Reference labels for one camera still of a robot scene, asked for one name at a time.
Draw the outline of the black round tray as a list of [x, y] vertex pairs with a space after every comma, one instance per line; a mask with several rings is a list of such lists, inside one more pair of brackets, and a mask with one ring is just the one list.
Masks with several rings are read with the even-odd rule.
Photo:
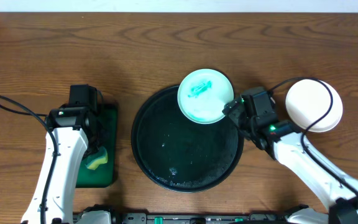
[[152, 95], [137, 112], [131, 131], [132, 152], [142, 172], [176, 192], [211, 189], [236, 168], [244, 138], [232, 121], [190, 121], [177, 102], [178, 86]]

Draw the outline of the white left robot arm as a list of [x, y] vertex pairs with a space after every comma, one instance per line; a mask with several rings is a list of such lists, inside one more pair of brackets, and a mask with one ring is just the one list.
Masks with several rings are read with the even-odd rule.
[[68, 103], [45, 119], [45, 157], [37, 186], [22, 223], [72, 223], [80, 164], [108, 138], [99, 121], [98, 90], [72, 85]]

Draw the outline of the white plate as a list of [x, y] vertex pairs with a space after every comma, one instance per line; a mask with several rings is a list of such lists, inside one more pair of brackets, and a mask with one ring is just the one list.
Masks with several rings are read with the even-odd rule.
[[296, 125], [314, 133], [332, 130], [343, 114], [338, 92], [326, 82], [313, 80], [302, 80], [292, 85], [285, 98], [285, 107]]

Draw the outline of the mint plate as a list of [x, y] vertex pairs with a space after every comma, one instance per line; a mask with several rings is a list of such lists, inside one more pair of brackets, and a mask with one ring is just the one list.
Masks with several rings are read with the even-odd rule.
[[[321, 121], [310, 128], [311, 132], [322, 133], [330, 131], [339, 124], [343, 114], [343, 104], [337, 92], [333, 91], [332, 96], [333, 105], [330, 112]], [[329, 109], [330, 104], [331, 99], [329, 94], [318, 95], [308, 100], [305, 111], [303, 112], [305, 126], [310, 126], [313, 122], [322, 117]]]
[[212, 124], [222, 120], [224, 107], [234, 99], [234, 89], [221, 72], [209, 68], [189, 73], [180, 83], [177, 102], [192, 122]]

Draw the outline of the green sponge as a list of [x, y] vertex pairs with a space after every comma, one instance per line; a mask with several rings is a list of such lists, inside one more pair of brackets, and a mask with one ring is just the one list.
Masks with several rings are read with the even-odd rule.
[[98, 151], [85, 159], [85, 167], [89, 170], [96, 170], [100, 165], [108, 163], [108, 152], [104, 146], [98, 148]]

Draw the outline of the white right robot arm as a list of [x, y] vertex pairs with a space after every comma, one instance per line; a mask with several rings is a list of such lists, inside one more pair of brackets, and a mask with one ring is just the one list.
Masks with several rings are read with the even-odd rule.
[[300, 205], [285, 223], [358, 223], [358, 180], [324, 157], [289, 120], [278, 120], [272, 92], [252, 88], [224, 105], [241, 135], [273, 160], [290, 169], [319, 198], [327, 213]]

